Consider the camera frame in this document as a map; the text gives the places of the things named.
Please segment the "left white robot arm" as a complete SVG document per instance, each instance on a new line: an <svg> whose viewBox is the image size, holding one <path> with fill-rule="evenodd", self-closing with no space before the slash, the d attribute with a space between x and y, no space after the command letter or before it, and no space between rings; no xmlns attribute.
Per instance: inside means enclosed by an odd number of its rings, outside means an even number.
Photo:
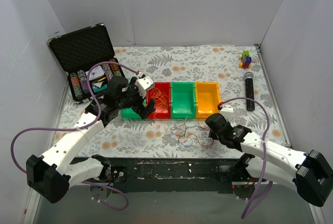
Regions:
<svg viewBox="0 0 333 224"><path fill-rule="evenodd" d="M111 178L111 162L101 155L72 164L78 152L102 131L123 109L132 109L141 119L155 111L155 101L144 105L147 92L155 86L149 76L141 74L128 80L112 77L107 89L96 95L74 125L54 146L41 156L32 155L26 162L27 183L50 203L60 201L70 187L94 178L106 182Z"/></svg>

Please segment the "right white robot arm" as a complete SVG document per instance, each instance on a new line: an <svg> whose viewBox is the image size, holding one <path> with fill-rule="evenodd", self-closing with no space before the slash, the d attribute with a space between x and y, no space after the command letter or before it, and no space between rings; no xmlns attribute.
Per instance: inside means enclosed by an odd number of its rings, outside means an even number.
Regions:
<svg viewBox="0 0 333 224"><path fill-rule="evenodd" d="M244 163L235 168L239 180L260 177L265 165L265 180L296 191L314 206L324 206L332 192L332 168L322 153L316 150L305 153L271 141L263 142L249 128L231 126L219 113L209 116L205 123L211 138L244 153Z"/></svg>

